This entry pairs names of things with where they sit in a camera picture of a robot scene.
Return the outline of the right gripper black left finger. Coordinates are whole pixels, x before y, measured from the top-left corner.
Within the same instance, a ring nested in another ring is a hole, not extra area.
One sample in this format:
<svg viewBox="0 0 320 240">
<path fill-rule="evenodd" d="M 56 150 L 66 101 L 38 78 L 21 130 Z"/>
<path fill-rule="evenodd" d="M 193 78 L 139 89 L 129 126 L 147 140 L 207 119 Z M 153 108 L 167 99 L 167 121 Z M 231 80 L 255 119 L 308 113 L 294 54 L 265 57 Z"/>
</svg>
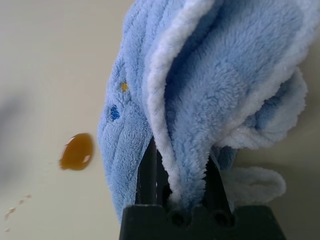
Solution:
<svg viewBox="0 0 320 240">
<path fill-rule="evenodd" d="M 166 206 L 171 193 L 162 156 L 152 138 L 138 167 L 135 204 Z"/>
</svg>

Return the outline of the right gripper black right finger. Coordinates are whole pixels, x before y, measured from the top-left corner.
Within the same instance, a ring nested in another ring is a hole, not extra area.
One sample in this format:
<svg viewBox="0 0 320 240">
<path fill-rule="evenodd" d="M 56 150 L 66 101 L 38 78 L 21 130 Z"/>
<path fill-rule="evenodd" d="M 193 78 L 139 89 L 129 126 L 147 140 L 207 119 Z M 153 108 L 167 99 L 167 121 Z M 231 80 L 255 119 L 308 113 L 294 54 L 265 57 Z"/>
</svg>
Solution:
<svg viewBox="0 0 320 240">
<path fill-rule="evenodd" d="M 234 223 L 219 168 L 209 156 L 205 172 L 203 204 L 216 223 Z"/>
</svg>

